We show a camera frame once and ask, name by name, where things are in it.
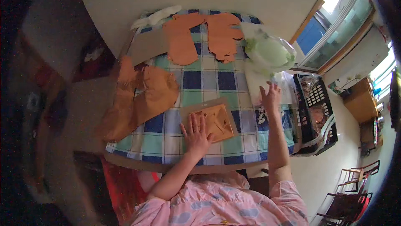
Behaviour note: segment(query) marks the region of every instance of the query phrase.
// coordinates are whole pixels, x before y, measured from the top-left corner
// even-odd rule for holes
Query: person
[[[237,172],[194,175],[187,180],[213,139],[213,134],[205,133],[204,118],[198,124],[190,114],[189,131],[181,124],[186,153],[153,186],[147,201],[135,207],[128,225],[308,225],[306,205],[291,177],[279,111],[281,89],[268,84],[268,94],[262,87],[260,91],[270,127],[270,198],[249,190],[248,181]]]

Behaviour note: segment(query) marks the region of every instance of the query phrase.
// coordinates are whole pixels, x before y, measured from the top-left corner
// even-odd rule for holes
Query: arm
[[[201,116],[200,126],[198,125],[195,114],[190,114],[188,120],[188,133],[181,123],[181,129],[187,144],[187,152],[184,154],[183,158],[153,186],[148,195],[148,199],[161,198],[168,201],[173,198],[181,189],[193,167],[207,153],[211,141],[213,140],[213,134],[206,137],[204,117]]]
[[[277,84],[270,85],[268,94],[260,87],[263,107],[269,120],[268,162],[269,162],[269,186],[270,189],[279,181],[292,180],[289,167],[288,146],[284,136],[279,104],[281,89]]]

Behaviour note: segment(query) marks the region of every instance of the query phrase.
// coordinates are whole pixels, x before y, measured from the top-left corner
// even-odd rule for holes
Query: clay scraps
[[[143,92],[135,96],[135,89]],[[172,73],[149,65],[135,70],[131,58],[124,56],[117,80],[113,107],[95,128],[97,137],[118,142],[139,125],[174,106],[178,84]]]

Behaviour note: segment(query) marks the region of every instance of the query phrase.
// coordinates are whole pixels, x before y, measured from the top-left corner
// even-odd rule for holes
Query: white plastic bag
[[[248,68],[272,77],[273,73],[294,66],[296,52],[287,41],[269,35],[264,25],[241,23],[241,29],[246,41],[245,53],[251,59]]]

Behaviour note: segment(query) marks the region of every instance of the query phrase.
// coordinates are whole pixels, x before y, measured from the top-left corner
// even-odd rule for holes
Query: left hand
[[[185,130],[184,125],[182,123],[180,124],[187,145],[187,153],[190,154],[191,157],[200,160],[207,153],[210,145],[212,145],[214,134],[210,133],[206,135],[206,125],[203,115],[201,116],[201,124],[198,124],[194,113],[189,114],[188,121],[188,132]]]

